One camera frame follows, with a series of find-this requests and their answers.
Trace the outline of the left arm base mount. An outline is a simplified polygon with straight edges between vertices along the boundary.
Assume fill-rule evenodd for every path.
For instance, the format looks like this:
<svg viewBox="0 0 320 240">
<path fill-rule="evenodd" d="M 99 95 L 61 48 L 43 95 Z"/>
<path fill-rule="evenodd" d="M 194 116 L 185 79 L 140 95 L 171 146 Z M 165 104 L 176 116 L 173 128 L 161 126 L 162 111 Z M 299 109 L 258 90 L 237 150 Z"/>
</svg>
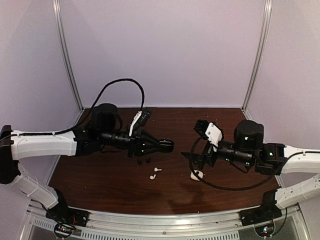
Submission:
<svg viewBox="0 0 320 240">
<path fill-rule="evenodd" d="M 86 227 L 89 219 L 89 212 L 82 209 L 68 207 L 66 212 L 46 209 L 45 217 L 54 220 L 56 223 L 70 225 L 72 227 Z"/>
</svg>

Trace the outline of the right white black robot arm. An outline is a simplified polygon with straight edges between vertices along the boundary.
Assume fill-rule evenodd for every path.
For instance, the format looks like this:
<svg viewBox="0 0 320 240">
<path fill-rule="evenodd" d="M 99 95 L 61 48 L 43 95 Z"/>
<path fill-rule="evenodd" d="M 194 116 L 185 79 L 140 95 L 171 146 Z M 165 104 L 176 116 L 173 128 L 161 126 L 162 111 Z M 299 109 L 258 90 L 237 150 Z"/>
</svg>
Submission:
<svg viewBox="0 0 320 240">
<path fill-rule="evenodd" d="M 214 189 L 240 192 L 264 185 L 274 176 L 289 173 L 313 173 L 314 176 L 291 187 L 278 188 L 264 193 L 256 210 L 259 220 L 268 220 L 275 212 L 282 211 L 303 200 L 320 194 L 320 152 L 317 149 L 293 147 L 282 143 L 265 143 L 264 126 L 253 120 L 242 120 L 234 129 L 233 141 L 225 140 L 223 130 L 215 122 L 197 120 L 194 130 L 199 137 L 189 152 L 182 152 L 188 159 L 194 179 Z M 241 172 L 256 173 L 267 178 L 246 187 L 224 187 L 204 180 L 194 169 L 205 165 L 213 167 L 217 160 L 224 160 Z"/>
</svg>

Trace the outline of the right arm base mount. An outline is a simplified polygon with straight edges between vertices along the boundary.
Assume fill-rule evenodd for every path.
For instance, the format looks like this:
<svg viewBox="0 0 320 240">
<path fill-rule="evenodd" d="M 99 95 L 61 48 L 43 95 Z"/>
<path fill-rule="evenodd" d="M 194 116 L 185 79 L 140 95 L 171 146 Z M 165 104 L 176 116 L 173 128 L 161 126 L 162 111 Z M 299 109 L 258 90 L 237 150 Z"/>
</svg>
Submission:
<svg viewBox="0 0 320 240">
<path fill-rule="evenodd" d="M 240 221 L 243 227 L 268 222 L 280 218 L 281 216 L 282 211 L 275 205 L 261 205 L 239 212 Z"/>
</svg>

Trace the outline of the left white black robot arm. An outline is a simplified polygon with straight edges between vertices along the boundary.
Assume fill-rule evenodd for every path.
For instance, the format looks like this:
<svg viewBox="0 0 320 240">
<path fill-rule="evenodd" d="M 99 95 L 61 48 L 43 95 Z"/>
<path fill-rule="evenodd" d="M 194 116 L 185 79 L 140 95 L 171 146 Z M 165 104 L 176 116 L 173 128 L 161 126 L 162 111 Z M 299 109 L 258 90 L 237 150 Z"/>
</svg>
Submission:
<svg viewBox="0 0 320 240">
<path fill-rule="evenodd" d="M 139 130 L 151 114 L 149 110 L 139 110 L 129 128 L 122 130 L 116 127 L 123 124 L 118 108 L 102 103 L 91 109 L 90 120 L 84 127 L 66 132 L 22 132 L 5 125 L 0 131 L 0 183 L 16 186 L 41 203 L 50 215 L 67 222 L 72 218 L 72 211 L 63 194 L 29 175 L 19 166 L 19 161 L 42 156 L 88 156 L 100 152 L 104 146 L 126 150 L 129 157 L 171 153 L 172 140 L 157 139 Z"/>
</svg>

